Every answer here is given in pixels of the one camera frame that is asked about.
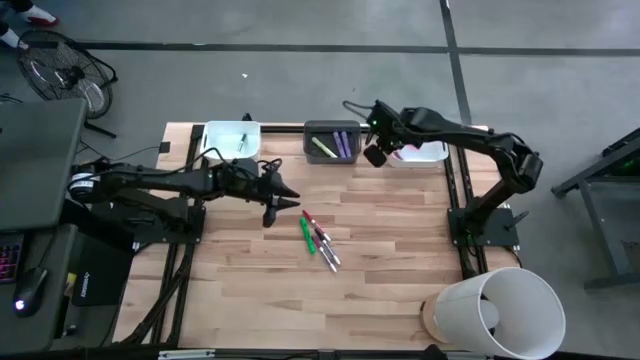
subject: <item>white container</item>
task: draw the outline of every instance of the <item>white container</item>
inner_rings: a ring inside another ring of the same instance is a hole
[[[246,139],[240,148],[244,135]],[[214,147],[220,151],[225,160],[246,158],[259,160],[260,124],[255,121],[209,121],[204,125],[200,153]],[[204,156],[213,163],[220,162],[215,151],[209,151]]]
[[[427,319],[424,313],[427,329],[435,325],[436,333],[457,347],[525,360],[556,352],[566,328],[562,304],[551,286],[520,268],[494,270],[447,287],[431,314]]]
[[[423,143],[419,149],[407,145],[387,157],[392,167],[421,168],[437,165],[449,156],[449,147],[440,141]]]

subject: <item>black desk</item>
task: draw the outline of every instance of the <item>black desk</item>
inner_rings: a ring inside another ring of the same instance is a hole
[[[53,230],[40,230],[29,244],[22,270],[35,267],[47,247]],[[0,285],[0,357],[21,352],[46,350],[51,346],[57,325],[71,250],[78,229],[74,225],[61,225],[49,249],[43,266],[49,270],[44,290],[45,300],[33,316],[18,318],[13,313],[15,284]]]
[[[0,231],[57,224],[86,108],[82,99],[0,107]]]

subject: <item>purple marker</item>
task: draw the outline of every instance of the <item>purple marker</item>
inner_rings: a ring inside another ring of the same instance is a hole
[[[342,141],[340,141],[340,135],[338,135],[337,131],[333,132],[333,139],[336,141],[336,146],[338,147],[338,151],[340,152],[341,158],[346,158],[347,155],[344,153],[344,147],[342,146]]]
[[[343,131],[340,133],[342,135],[342,144],[344,145],[344,152],[347,154],[347,157],[351,157],[351,146],[349,146],[349,138],[347,137],[347,132]]]

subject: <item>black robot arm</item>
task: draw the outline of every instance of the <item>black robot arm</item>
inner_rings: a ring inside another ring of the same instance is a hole
[[[222,196],[258,202],[266,207],[263,225],[269,227],[276,212],[299,203],[286,199],[300,195],[289,189],[278,173],[281,160],[260,166],[251,159],[234,160],[198,170],[178,172],[99,160],[73,169],[69,192],[81,203],[121,202],[151,211],[165,222],[188,221],[184,202],[172,203],[139,190],[180,192],[188,198],[211,201]]]
[[[523,194],[535,188],[542,170],[542,160],[520,137],[511,133],[496,134],[460,125],[445,119],[438,112],[424,107],[405,108],[397,113],[387,104],[376,101],[367,117],[376,144],[365,149],[369,162],[382,166],[386,155],[411,144],[420,147],[424,142],[442,141],[464,149],[489,155],[497,164],[502,179],[484,196],[476,197],[464,209],[458,221],[460,231],[472,236],[483,233],[492,211],[513,194]]]

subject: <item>desk fan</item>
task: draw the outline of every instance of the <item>desk fan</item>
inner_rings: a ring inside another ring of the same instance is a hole
[[[118,81],[111,66],[54,31],[29,30],[20,37],[19,44],[18,66],[22,76],[41,98],[84,98],[88,103],[87,119],[107,113],[113,100],[111,84]],[[111,71],[111,78],[102,66]],[[85,127],[115,138],[114,134],[87,122]]]

